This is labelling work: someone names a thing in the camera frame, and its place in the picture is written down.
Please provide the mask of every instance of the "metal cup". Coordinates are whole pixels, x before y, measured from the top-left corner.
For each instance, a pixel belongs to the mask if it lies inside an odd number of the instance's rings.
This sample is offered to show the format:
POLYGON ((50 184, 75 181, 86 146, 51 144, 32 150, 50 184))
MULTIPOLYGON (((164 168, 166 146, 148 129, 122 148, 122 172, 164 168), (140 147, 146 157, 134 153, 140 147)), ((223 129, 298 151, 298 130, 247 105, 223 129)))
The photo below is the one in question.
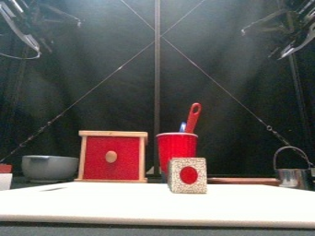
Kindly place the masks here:
POLYGON ((280 187, 303 189, 303 190, 314 190, 310 161, 308 161, 306 153, 298 147, 286 146, 286 147, 282 147, 276 151, 275 156, 274 156, 274 168, 275 168, 276 177, 280 181, 280 184, 279 184, 280 187), (303 155, 302 158, 307 161, 308 169, 278 169, 276 168, 278 153, 287 148, 291 148, 299 151, 299 153, 303 155))

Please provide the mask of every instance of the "red utensil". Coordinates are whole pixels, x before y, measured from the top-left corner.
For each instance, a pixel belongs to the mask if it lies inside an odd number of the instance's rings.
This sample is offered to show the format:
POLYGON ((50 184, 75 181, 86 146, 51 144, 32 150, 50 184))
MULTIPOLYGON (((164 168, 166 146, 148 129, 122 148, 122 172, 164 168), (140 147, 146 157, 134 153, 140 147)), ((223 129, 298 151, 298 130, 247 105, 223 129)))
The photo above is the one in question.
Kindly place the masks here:
POLYGON ((202 112, 202 105, 199 103, 194 103, 188 114, 187 125, 184 129, 186 133, 194 133, 200 112, 202 112))

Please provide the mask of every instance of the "red plastic cup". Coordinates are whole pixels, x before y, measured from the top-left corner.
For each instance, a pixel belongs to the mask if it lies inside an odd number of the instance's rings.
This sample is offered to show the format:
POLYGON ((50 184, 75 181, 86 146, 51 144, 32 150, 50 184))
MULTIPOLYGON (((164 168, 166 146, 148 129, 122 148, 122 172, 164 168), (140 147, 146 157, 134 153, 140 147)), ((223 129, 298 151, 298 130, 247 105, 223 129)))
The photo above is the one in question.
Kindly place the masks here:
POLYGON ((160 167, 167 175, 167 164, 172 158, 194 158, 196 156, 198 135, 179 132, 162 133, 156 137, 160 167))

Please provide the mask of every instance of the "white speckled cube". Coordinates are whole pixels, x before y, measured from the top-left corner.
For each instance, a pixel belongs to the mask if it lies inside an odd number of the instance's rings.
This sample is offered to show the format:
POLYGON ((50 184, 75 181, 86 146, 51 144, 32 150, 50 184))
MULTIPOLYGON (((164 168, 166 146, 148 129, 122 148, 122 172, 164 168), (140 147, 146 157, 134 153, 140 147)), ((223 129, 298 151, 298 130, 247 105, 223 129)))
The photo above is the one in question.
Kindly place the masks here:
POLYGON ((172 193, 207 193, 207 165, 204 158, 174 158, 168 162, 167 184, 172 193))

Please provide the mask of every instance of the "gray bowl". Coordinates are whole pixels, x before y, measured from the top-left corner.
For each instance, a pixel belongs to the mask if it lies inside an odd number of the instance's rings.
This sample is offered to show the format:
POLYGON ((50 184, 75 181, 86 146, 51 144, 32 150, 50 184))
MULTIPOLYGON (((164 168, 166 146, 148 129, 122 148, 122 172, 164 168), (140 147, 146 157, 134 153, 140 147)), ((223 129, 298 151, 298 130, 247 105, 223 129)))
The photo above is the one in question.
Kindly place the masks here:
POLYGON ((32 183, 58 183, 74 178, 79 159, 59 156, 23 156, 24 177, 32 183))

